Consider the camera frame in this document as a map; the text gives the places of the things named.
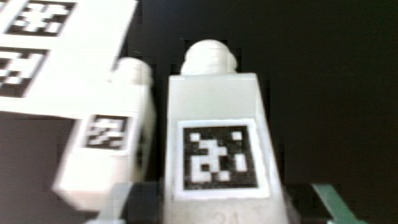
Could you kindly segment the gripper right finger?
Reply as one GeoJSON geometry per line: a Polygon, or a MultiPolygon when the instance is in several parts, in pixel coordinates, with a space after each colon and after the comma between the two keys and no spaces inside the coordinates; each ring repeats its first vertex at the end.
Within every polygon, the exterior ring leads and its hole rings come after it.
{"type": "Polygon", "coordinates": [[[354,215],[330,184],[290,184],[286,206],[290,224],[368,224],[354,215]]]}

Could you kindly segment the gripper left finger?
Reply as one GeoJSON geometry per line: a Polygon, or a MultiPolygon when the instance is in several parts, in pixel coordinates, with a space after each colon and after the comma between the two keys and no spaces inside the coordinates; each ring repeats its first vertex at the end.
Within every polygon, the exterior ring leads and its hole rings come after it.
{"type": "Polygon", "coordinates": [[[158,183],[117,183],[99,214],[85,224],[160,224],[158,183]]]}

